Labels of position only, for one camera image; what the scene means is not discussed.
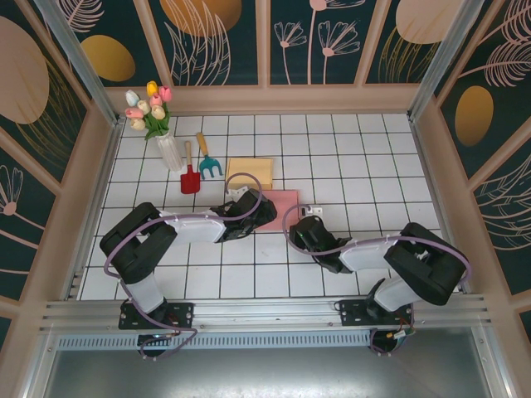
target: tulip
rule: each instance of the tulip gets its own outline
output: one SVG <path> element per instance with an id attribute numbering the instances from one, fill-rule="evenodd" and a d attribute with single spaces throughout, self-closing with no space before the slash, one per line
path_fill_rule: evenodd
<path id="1" fill-rule="evenodd" d="M 138 108 L 127 108 L 125 110 L 125 116 L 130 119 L 142 119 L 144 117 L 144 112 Z"/>
<path id="2" fill-rule="evenodd" d="M 153 107 L 154 105 L 162 105 L 163 99 L 157 93 L 153 94 L 149 99 L 149 104 Z"/>
<path id="3" fill-rule="evenodd" d="M 151 107 L 151 114 L 153 115 L 156 120 L 162 120 L 164 117 L 166 117 L 166 113 L 164 112 L 164 109 L 160 105 L 154 105 Z"/>
<path id="4" fill-rule="evenodd" d="M 157 83 L 155 83 L 153 80 L 151 80 L 146 85 L 146 91 L 148 92 L 148 97 L 152 96 L 153 94 L 158 92 Z"/>
<path id="5" fill-rule="evenodd" d="M 140 101 L 140 98 L 134 91 L 127 90 L 125 91 L 125 100 L 127 101 L 127 105 L 136 106 L 136 104 Z"/>
<path id="6" fill-rule="evenodd" d="M 146 123 L 142 119 L 131 119 L 131 127 L 135 130 L 144 130 Z"/>
<path id="7" fill-rule="evenodd" d="M 172 100 L 172 91 L 166 85 L 162 85 L 158 88 L 158 95 L 163 99 L 163 102 L 169 102 Z"/>
<path id="8" fill-rule="evenodd" d="M 140 109 L 144 114 L 148 114 L 151 111 L 151 107 L 148 104 L 148 101 L 140 100 L 136 104 L 137 108 Z"/>

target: toy shovel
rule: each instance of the toy shovel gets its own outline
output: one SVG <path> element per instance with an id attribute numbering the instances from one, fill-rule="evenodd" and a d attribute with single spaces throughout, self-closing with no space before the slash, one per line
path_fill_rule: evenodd
<path id="1" fill-rule="evenodd" d="M 199 173 L 193 172 L 192 169 L 192 145 L 190 141 L 187 141 L 184 145 L 186 146 L 188 172 L 181 176 L 181 192 L 184 194 L 196 193 L 201 188 L 201 178 L 199 177 Z"/>
<path id="2" fill-rule="evenodd" d="M 219 162 L 216 159 L 212 159 L 208 156 L 208 149 L 207 149 L 207 142 L 205 141 L 205 137 L 202 135 L 202 133 L 197 133 L 197 142 L 199 143 L 199 146 L 201 147 L 201 152 L 205 156 L 205 158 L 199 163 L 199 171 L 201 172 L 202 179 L 205 178 L 205 170 L 208 170 L 210 172 L 210 176 L 214 178 L 214 168 L 217 167 L 219 170 L 219 175 L 222 176 L 222 165 L 219 164 Z"/>

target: red shovel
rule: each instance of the red shovel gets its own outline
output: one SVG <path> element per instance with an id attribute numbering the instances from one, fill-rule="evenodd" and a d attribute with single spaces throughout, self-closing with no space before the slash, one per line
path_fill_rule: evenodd
<path id="1" fill-rule="evenodd" d="M 181 176 L 181 192 L 184 194 L 196 193 L 201 188 L 201 175 L 198 172 L 193 172 L 192 169 L 192 144 L 187 141 L 184 145 L 186 146 L 188 171 Z"/>

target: white vase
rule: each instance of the white vase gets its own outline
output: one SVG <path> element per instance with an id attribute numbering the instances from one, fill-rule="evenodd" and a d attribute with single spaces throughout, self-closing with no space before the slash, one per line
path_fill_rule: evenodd
<path id="1" fill-rule="evenodd" d="M 178 150 L 175 137 L 168 132 L 165 135 L 157 135 L 155 138 L 166 167 L 172 172 L 182 171 L 184 167 L 183 156 Z"/>

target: metal base plate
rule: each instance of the metal base plate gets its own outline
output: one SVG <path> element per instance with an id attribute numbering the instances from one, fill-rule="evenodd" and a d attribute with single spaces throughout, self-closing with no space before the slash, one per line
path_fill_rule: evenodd
<path id="1" fill-rule="evenodd" d="M 193 303 L 169 303 L 166 316 L 175 319 L 173 325 L 179 328 L 191 328 L 193 320 Z M 132 303 L 120 306 L 118 329 L 120 330 L 149 330 L 160 329 L 138 313 Z"/>
<path id="2" fill-rule="evenodd" d="M 343 326 L 400 326 L 400 317 L 410 324 L 412 322 L 411 305 L 404 305 L 395 313 L 385 313 L 378 318 L 368 315 L 364 299 L 341 300 L 334 307 L 339 311 Z"/>

